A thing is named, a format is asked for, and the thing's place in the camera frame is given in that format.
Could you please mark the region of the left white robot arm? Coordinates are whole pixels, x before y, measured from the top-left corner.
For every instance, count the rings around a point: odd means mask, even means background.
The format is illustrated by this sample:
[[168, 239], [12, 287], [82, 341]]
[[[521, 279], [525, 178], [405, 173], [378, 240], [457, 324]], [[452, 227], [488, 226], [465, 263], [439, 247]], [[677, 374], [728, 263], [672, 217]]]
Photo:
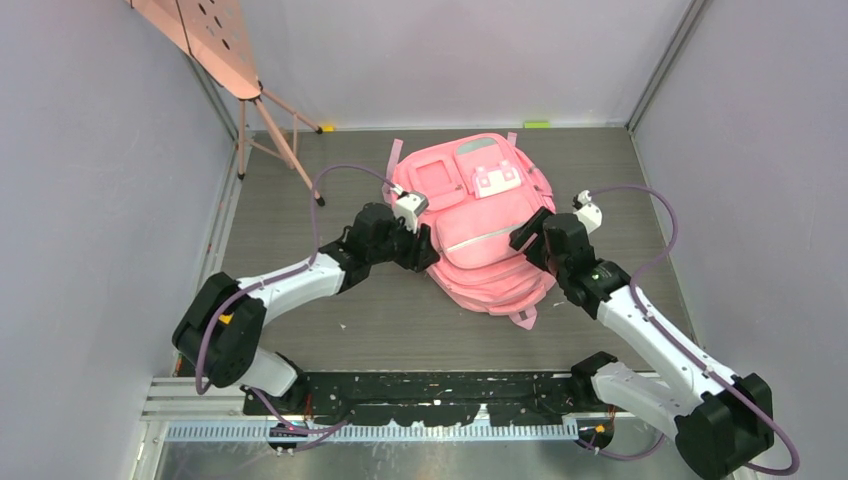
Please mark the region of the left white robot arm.
[[300, 370], [259, 341], [271, 321], [367, 279], [373, 266], [395, 263], [421, 272], [439, 260], [432, 229], [407, 225], [391, 207], [368, 203], [342, 235], [301, 262], [235, 279], [224, 272], [203, 283], [178, 323], [172, 344], [195, 368], [198, 388], [233, 385], [260, 390], [280, 412], [298, 412], [307, 398]]

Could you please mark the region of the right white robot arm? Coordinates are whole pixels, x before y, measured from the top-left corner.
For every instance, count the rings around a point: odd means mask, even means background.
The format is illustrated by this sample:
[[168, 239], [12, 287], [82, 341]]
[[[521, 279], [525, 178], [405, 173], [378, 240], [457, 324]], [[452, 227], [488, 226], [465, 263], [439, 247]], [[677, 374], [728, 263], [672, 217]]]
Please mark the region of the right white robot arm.
[[596, 256], [589, 241], [599, 211], [540, 208], [509, 236], [512, 249], [551, 274], [567, 300], [624, 339], [658, 374], [652, 380], [598, 352], [571, 369], [571, 397], [639, 417], [671, 440], [702, 479], [723, 479], [775, 442], [769, 385], [711, 358], [652, 306], [628, 273]]

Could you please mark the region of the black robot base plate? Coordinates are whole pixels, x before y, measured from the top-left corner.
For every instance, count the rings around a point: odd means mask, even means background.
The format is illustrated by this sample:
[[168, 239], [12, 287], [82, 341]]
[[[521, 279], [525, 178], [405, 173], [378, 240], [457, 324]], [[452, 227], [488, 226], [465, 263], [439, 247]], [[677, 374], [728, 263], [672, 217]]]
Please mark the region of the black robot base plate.
[[583, 390], [568, 372], [422, 371], [307, 372], [267, 404], [245, 388], [243, 412], [273, 411], [332, 426], [466, 426], [488, 418], [493, 426], [555, 425], [568, 415], [620, 415]]

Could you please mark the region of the pink student backpack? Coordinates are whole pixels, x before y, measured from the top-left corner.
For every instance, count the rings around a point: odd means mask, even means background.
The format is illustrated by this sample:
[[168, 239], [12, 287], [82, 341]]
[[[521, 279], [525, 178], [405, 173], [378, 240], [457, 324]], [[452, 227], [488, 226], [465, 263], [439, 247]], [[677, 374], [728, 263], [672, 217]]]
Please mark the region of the pink student backpack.
[[509, 244], [542, 207], [555, 211], [552, 187], [516, 145], [516, 135], [482, 133], [403, 156], [394, 140], [386, 176], [423, 194], [439, 260], [426, 272], [460, 307], [509, 318], [530, 330], [554, 278]]

